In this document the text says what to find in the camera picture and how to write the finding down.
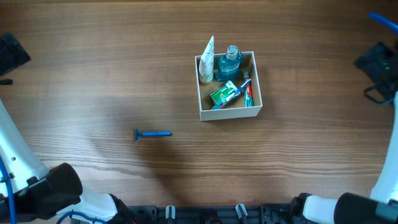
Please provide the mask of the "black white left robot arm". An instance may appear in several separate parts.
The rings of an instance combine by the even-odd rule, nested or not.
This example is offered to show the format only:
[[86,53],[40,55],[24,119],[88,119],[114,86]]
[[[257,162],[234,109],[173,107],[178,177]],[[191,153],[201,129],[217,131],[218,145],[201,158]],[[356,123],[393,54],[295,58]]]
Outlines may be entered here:
[[53,217],[59,223],[66,218],[72,223],[137,223],[122,200],[84,187],[70,164],[48,169],[1,106],[1,223]]

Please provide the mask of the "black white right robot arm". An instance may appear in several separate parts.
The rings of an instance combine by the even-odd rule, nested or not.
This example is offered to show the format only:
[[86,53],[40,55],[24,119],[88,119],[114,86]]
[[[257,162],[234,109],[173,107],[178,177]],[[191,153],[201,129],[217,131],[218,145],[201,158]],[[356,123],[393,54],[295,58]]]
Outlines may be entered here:
[[397,223],[397,50],[377,43],[354,65],[373,82],[364,89],[364,97],[394,112],[380,176],[368,197],[352,193],[337,199],[310,194],[295,197],[287,210],[287,223]]

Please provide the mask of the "green white toothpaste tube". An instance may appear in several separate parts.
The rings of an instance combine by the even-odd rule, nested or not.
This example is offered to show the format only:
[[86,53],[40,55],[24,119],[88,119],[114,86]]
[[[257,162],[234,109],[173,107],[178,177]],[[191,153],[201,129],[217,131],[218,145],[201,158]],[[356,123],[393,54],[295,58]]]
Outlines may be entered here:
[[251,79],[249,77],[249,72],[244,72],[244,79],[247,81],[249,80],[249,83],[246,85],[245,90],[244,90],[244,103],[245,107],[252,107],[254,106],[254,101],[252,97],[252,88],[251,88]]

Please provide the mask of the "green soap packet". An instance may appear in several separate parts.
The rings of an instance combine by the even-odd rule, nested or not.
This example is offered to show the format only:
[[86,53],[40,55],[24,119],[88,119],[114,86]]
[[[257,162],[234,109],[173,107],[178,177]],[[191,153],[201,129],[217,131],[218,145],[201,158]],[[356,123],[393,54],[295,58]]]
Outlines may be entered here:
[[227,81],[219,90],[210,94],[210,98],[215,104],[211,109],[223,109],[228,107],[241,96],[241,92],[239,92],[234,98],[231,98],[229,101],[226,100],[228,97],[234,96],[237,90],[238,87],[231,80]]

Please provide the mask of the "blue white toothbrush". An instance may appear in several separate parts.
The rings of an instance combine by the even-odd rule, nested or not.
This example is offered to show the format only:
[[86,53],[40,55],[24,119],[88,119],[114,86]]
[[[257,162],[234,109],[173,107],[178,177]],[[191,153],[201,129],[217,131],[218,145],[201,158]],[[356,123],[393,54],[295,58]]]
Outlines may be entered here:
[[244,90],[245,90],[245,87],[246,87],[246,85],[247,85],[248,83],[249,83],[249,80],[245,81],[245,82],[238,88],[238,90],[235,92],[234,96],[230,96],[230,97],[228,97],[226,100],[229,101],[231,98],[234,98],[234,97],[237,95],[237,93],[239,93],[239,92],[241,92],[241,94],[244,96]]

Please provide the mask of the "blue mouthwash bottle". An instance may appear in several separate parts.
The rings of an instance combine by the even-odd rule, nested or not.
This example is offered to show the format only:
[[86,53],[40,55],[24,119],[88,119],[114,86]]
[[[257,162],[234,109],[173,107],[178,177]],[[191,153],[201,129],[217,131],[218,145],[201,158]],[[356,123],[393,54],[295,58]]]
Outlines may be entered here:
[[243,55],[235,45],[230,45],[226,55],[218,60],[216,79],[219,82],[235,80],[239,77],[239,66],[243,62]]

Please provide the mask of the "blue disposable razor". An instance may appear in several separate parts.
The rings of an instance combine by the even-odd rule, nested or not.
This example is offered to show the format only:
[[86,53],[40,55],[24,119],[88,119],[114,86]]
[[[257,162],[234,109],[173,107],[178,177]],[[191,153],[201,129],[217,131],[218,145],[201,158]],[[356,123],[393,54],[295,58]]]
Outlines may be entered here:
[[170,131],[152,131],[152,132],[141,132],[139,129],[134,130],[134,140],[135,142],[139,142],[140,138],[146,137],[166,137],[171,136],[172,133]]

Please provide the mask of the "white leaf-print tube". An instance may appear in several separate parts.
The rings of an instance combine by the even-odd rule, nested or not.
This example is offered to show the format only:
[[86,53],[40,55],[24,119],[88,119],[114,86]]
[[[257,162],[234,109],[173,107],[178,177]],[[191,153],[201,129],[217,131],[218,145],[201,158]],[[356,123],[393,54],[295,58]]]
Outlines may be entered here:
[[200,57],[199,81],[211,83],[214,76],[214,37],[209,40],[204,52]]

